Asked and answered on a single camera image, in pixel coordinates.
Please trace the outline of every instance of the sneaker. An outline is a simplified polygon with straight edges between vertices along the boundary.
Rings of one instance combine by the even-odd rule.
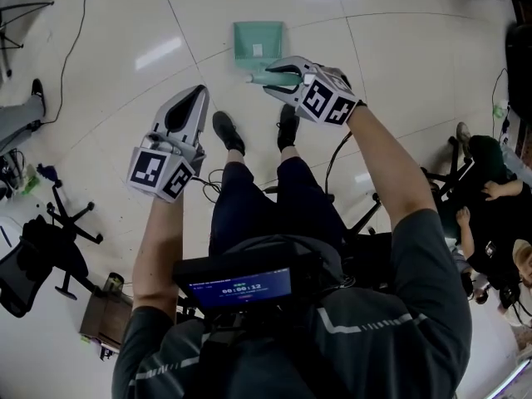
[[[471,139],[471,133],[466,123],[459,122],[456,126],[456,139],[461,143],[462,149],[464,150],[464,157],[471,158],[471,153],[469,151],[469,140]]]
[[[37,95],[41,98],[42,108],[44,110],[42,112],[42,116],[45,116],[47,114],[47,105],[46,105],[46,102],[44,101],[44,90],[42,89],[42,83],[38,78],[33,80],[33,83],[32,83],[32,96],[33,95]]]
[[[299,127],[299,117],[293,106],[285,104],[281,110],[281,118],[277,123],[279,133],[277,136],[277,146],[283,151],[287,146],[293,146],[296,140],[296,133]]]
[[[218,111],[214,113],[213,128],[216,135],[224,142],[227,150],[237,150],[240,154],[245,155],[244,141],[225,112]]]

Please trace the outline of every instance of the tiled floor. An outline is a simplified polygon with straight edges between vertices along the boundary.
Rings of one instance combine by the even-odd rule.
[[[35,18],[24,49],[12,54],[13,78],[0,89],[0,104],[24,101],[39,77],[48,117],[54,117],[81,3],[55,0]],[[490,133],[490,94],[505,66],[505,28],[514,19],[510,2],[491,0],[87,0],[85,26],[65,71],[59,121],[23,149],[30,162],[56,166],[73,208],[96,202],[82,224],[106,239],[99,246],[79,241],[90,270],[130,278],[150,208],[149,199],[124,185],[131,150],[175,93],[204,83],[212,98],[209,116],[217,109],[233,116],[257,183],[275,180],[280,102],[243,82],[233,62],[232,22],[284,21],[287,53],[341,67],[387,128],[430,166],[458,120],[474,133]],[[495,99],[503,97],[504,77]],[[297,146],[319,182],[345,134],[302,123]],[[206,176],[225,158],[210,119],[202,145]],[[354,140],[340,156],[330,190],[353,224],[371,206],[372,183]],[[50,185],[43,182],[36,195],[47,202]],[[186,258],[206,255],[212,209],[199,184],[188,187]],[[390,229],[384,211],[372,225]]]

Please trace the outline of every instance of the dark shorts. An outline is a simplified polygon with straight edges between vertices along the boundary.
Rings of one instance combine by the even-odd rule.
[[[249,169],[228,163],[214,207],[209,254],[222,254],[245,241],[274,234],[321,239],[340,250],[344,224],[308,165],[298,157],[277,168],[277,204],[254,183]]]

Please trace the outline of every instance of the white label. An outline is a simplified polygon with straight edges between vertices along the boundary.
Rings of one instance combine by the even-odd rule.
[[[254,57],[263,56],[263,45],[262,44],[253,44],[253,56]]]

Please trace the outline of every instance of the dark gray t-shirt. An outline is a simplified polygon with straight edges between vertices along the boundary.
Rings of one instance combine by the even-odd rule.
[[[305,326],[353,397],[451,398],[469,360],[471,320],[436,212],[421,210],[399,223],[391,262],[394,295],[339,289],[308,310]],[[113,398],[182,397],[207,337],[201,321],[173,325],[158,309],[136,309]],[[243,340],[232,356],[228,398],[314,397],[272,338]]]

